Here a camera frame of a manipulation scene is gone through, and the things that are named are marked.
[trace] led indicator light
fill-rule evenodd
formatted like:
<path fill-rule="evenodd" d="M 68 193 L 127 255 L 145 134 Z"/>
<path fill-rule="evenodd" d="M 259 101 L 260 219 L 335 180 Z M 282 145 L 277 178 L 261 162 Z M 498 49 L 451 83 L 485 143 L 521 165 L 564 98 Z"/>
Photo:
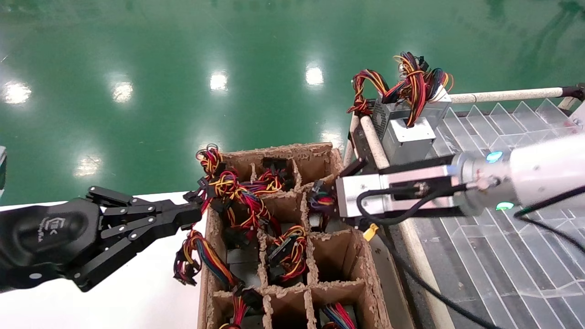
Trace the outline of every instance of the led indicator light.
<path fill-rule="evenodd" d="M 489 163 L 494 163 L 494 162 L 498 161 L 502 157 L 502 155 L 504 155 L 504 152 L 502 152 L 502 151 L 491 152 L 490 154 L 488 154 L 486 156 L 486 160 Z"/>
<path fill-rule="evenodd" d="M 496 210 L 508 210 L 514 208 L 514 204 L 512 202 L 500 202 L 495 207 Z"/>

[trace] black cable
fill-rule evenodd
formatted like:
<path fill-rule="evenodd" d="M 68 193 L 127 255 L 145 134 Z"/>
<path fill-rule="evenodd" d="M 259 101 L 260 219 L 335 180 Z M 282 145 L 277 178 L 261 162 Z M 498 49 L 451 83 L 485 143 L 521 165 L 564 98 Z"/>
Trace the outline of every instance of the black cable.
<path fill-rule="evenodd" d="M 392 246 L 392 244 L 390 243 L 388 238 L 386 238 L 383 234 L 378 234 L 378 236 L 380 237 L 380 239 L 382 239 L 382 242 L 384 243 L 386 248 L 388 248 L 388 251 L 390 252 L 390 254 L 392 254 L 392 257 L 398 263 L 398 265 L 400 265 L 400 267 L 402 267 L 402 269 L 404 269 L 404 271 L 414 280 L 414 282 L 418 283 L 426 291 L 430 292 L 431 295 L 435 296 L 438 300 L 442 301 L 445 305 L 449 306 L 455 312 L 461 314 L 462 316 L 466 317 L 470 321 L 475 322 L 478 325 L 480 325 L 486 329 L 502 329 L 501 327 L 498 327 L 497 325 L 474 315 L 473 313 L 469 312 L 468 310 L 464 309 L 463 307 L 460 307 L 455 302 L 453 302 L 451 299 L 445 297 L 445 295 L 436 291 L 427 282 L 425 282 L 420 276 L 418 276 L 418 274 L 416 274 L 414 272 L 414 270 L 412 270 L 410 268 L 410 266 L 408 266 L 406 261 L 402 257 L 400 257 L 400 255 L 398 254 L 396 249 L 394 249 L 394 246 Z"/>
<path fill-rule="evenodd" d="M 537 202 L 533 205 L 529 205 L 519 211 L 517 211 L 514 214 L 514 218 L 521 220 L 521 221 L 525 221 L 528 222 L 532 225 L 536 225 L 540 228 L 544 228 L 549 230 L 550 232 L 553 232 L 554 234 L 558 235 L 559 237 L 563 238 L 565 241 L 567 241 L 568 243 L 572 244 L 573 246 L 575 246 L 580 252 L 582 252 L 585 255 L 585 248 L 579 243 L 577 242 L 577 240 L 573 239 L 572 237 L 568 236 L 568 234 L 565 234 L 559 230 L 557 230 L 556 228 L 552 228 L 546 224 L 543 224 L 541 222 L 537 222 L 535 220 L 532 220 L 524 215 L 532 213 L 536 210 L 542 209 L 544 207 L 548 207 L 550 205 L 553 205 L 555 203 L 559 203 L 561 201 L 567 200 L 568 198 L 572 198 L 574 196 L 578 196 L 579 194 L 583 194 L 585 193 L 585 186 L 581 186 L 578 187 L 576 189 L 564 192 L 559 194 L 558 196 L 554 196 L 552 198 L 548 198 L 546 200 Z"/>
<path fill-rule="evenodd" d="M 357 196 L 356 202 L 357 202 L 357 208 L 360 210 L 360 213 L 367 220 L 369 220 L 375 224 L 378 224 L 378 225 L 396 225 L 396 224 L 399 224 L 399 223 L 409 219 L 410 217 L 414 216 L 415 213 L 425 203 L 432 201 L 438 197 L 451 196 L 455 192 L 465 191 L 465 190 L 467 190 L 465 184 L 451 186 L 451 187 L 449 187 L 447 189 L 443 189 L 443 190 L 435 190 L 435 191 L 429 193 L 427 196 L 421 198 L 417 203 L 415 203 L 409 210 L 406 210 L 402 215 L 395 217 L 395 218 L 386 218 L 386 219 L 381 219 L 381 218 L 378 218 L 378 217 L 368 213 L 366 211 L 366 209 L 363 207 L 362 201 L 367 197 L 379 196 L 379 195 L 383 195 L 383 194 L 397 194 L 397 193 L 404 193 L 404 192 L 409 192 L 409 191 L 418 191 L 418 189 L 413 188 L 413 187 L 390 187 L 389 189 L 384 189 L 384 190 L 365 191 L 365 192 L 361 193 L 359 196 Z"/>
<path fill-rule="evenodd" d="M 412 217 L 416 211 L 418 211 L 418 209 L 420 207 L 422 207 L 425 203 L 441 197 L 441 196 L 445 196 L 445 195 L 452 195 L 453 193 L 457 192 L 457 191 L 465 191 L 466 190 L 466 186 L 464 184 L 462 185 L 457 185 L 457 186 L 453 186 L 450 189 L 445 189 L 445 190 L 436 190 L 433 193 L 428 194 L 427 196 L 425 196 L 424 198 L 420 199 L 416 204 L 414 204 L 412 206 L 412 208 L 410 208 L 409 210 L 406 210 L 401 216 L 396 217 L 396 218 L 392 218 L 390 220 L 381 220 L 371 214 L 369 214 L 364 207 L 362 206 L 362 201 L 363 199 L 367 198 L 367 197 L 372 197 L 372 196 L 378 196 L 378 195 L 382 195 L 382 194 L 395 194 L 395 193 L 403 193 L 405 190 L 412 190 L 410 188 L 389 188 L 389 189 L 384 189 L 384 190 L 372 190 L 372 191 L 366 191 L 364 193 L 361 193 L 358 197 L 357 197 L 357 207 L 360 210 L 361 214 L 368 220 L 376 223 L 376 224 L 381 224 L 381 225 L 394 225 L 394 224 L 398 224 L 404 220 L 406 220 L 409 217 Z M 572 237 L 568 236 L 567 234 L 552 228 L 546 224 L 543 224 L 541 222 L 537 222 L 534 221 L 528 217 L 524 217 L 525 214 L 529 214 L 533 211 L 536 211 L 538 209 L 544 208 L 544 207 L 548 207 L 552 204 L 561 202 L 563 200 L 566 200 L 568 198 L 574 197 L 574 196 L 578 196 L 579 194 L 583 194 L 585 193 L 585 186 L 582 187 L 578 187 L 576 189 L 567 191 L 565 193 L 562 193 L 558 196 L 549 198 L 547 200 L 543 200 L 541 202 L 538 202 L 536 204 L 530 205 L 528 207 L 523 208 L 522 210 L 516 212 L 514 214 L 514 217 L 518 220 L 521 221 L 525 221 L 528 222 L 530 224 L 536 225 L 537 227 L 540 228 L 544 228 L 547 229 L 550 232 L 553 232 L 554 234 L 560 236 L 561 238 L 563 238 L 564 240 L 566 240 L 567 242 L 571 243 L 573 246 L 575 246 L 579 251 L 581 251 L 584 255 L 585 255 L 585 248 L 580 245 L 575 239 L 573 239 Z M 467 311 L 466 309 L 458 306 L 455 302 L 453 302 L 451 299 L 447 298 L 445 295 L 443 295 L 442 293 L 438 292 L 437 290 L 435 290 L 433 287 L 431 287 L 427 282 L 425 282 L 420 276 L 418 276 L 418 274 L 415 273 L 414 270 L 412 270 L 410 268 L 410 266 L 406 263 L 405 260 L 403 260 L 402 257 L 400 257 L 400 255 L 398 254 L 397 250 L 394 248 L 394 246 L 392 246 L 392 244 L 390 243 L 390 241 L 388 240 L 388 238 L 386 238 L 383 234 L 379 234 L 378 232 L 378 236 L 380 237 L 380 239 L 382 240 L 382 242 L 384 243 L 384 245 L 386 246 L 386 248 L 388 248 L 388 251 L 390 252 L 390 254 L 392 254 L 392 257 L 394 258 L 394 260 L 398 263 L 398 265 L 400 265 L 404 271 L 414 280 L 414 282 L 416 282 L 417 284 L 419 284 L 421 287 L 423 287 L 426 291 L 428 291 L 431 295 L 435 296 L 438 300 L 442 301 L 445 305 L 447 305 L 448 307 L 450 307 L 452 310 L 456 311 L 457 313 L 461 314 L 462 316 L 466 317 L 467 319 L 469 319 L 470 321 L 481 325 L 484 328 L 487 329 L 502 329 L 501 327 L 498 327 L 497 325 L 490 323 L 486 320 L 483 320 L 482 318 L 475 316 L 474 314 L 472 314 L 471 312 Z"/>
<path fill-rule="evenodd" d="M 578 196 L 579 194 L 583 194 L 583 193 L 585 193 L 585 186 L 578 187 L 576 189 L 561 193 L 558 196 L 554 196 L 552 198 L 537 202 L 533 205 L 529 205 L 529 206 L 517 211 L 514 214 L 514 217 L 518 218 L 522 215 L 532 213 L 533 211 L 542 209 L 544 207 L 548 207 L 550 205 L 553 205 L 555 203 L 559 203 L 561 201 L 567 200 L 568 198 L 572 198 L 574 196 Z"/>

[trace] white table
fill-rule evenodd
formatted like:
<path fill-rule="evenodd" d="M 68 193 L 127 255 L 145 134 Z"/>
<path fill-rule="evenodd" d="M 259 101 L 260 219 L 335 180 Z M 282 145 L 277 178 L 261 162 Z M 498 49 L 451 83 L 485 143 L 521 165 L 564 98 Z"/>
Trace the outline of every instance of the white table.
<path fill-rule="evenodd" d="M 184 192 L 138 196 L 185 203 Z M 55 205 L 61 202 L 39 205 Z M 0 211 L 27 205 L 0 207 Z M 205 233 L 205 216 L 196 229 Z M 186 232 L 155 241 L 110 277 L 82 293 L 59 279 L 0 294 L 0 327 L 6 329 L 151 329 L 197 326 L 199 291 L 173 279 L 173 261 Z"/>

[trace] cardboard box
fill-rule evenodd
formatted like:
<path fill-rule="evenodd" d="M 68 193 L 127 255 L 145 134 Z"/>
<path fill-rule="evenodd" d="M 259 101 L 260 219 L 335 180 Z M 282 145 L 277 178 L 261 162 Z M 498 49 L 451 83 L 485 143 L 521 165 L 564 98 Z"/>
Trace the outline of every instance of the cardboard box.
<path fill-rule="evenodd" d="M 290 191 L 263 195 L 266 207 L 284 225 L 302 225 L 310 232 L 307 191 L 315 180 L 322 179 L 329 184 L 335 180 L 342 170 L 339 151 L 330 143 L 315 143 L 224 154 L 228 166 L 236 168 L 242 180 L 254 180 L 263 172 L 261 161 L 264 157 L 289 159 L 287 165 L 295 180 Z M 206 239 L 225 260 L 227 250 L 222 231 L 219 215 L 210 210 Z M 358 328 L 391 328 L 370 245 L 361 232 L 345 229 L 332 234 L 309 233 L 308 271 L 303 282 L 291 287 L 269 283 L 266 249 L 273 237 L 263 231 L 259 231 L 257 237 L 260 286 L 256 290 L 263 296 L 264 328 L 317 329 L 319 309 L 336 302 L 353 307 Z M 206 266 L 203 267 L 200 284 L 202 294 L 198 328 L 218 329 L 233 313 L 232 292 L 223 291 L 224 288 Z"/>

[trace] transparent plastic tray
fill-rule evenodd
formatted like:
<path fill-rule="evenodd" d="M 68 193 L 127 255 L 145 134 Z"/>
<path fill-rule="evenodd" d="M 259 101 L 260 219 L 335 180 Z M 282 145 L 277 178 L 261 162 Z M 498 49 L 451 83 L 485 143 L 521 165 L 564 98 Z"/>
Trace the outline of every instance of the transparent plastic tray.
<path fill-rule="evenodd" d="M 552 102 L 465 117 L 449 108 L 429 156 L 487 155 L 581 130 Z M 476 217 L 417 218 L 415 225 L 442 293 L 504 328 L 585 327 L 585 256 L 550 232 L 507 211 Z M 585 244 L 585 211 L 532 214 Z M 456 328 L 479 328 L 449 310 Z"/>

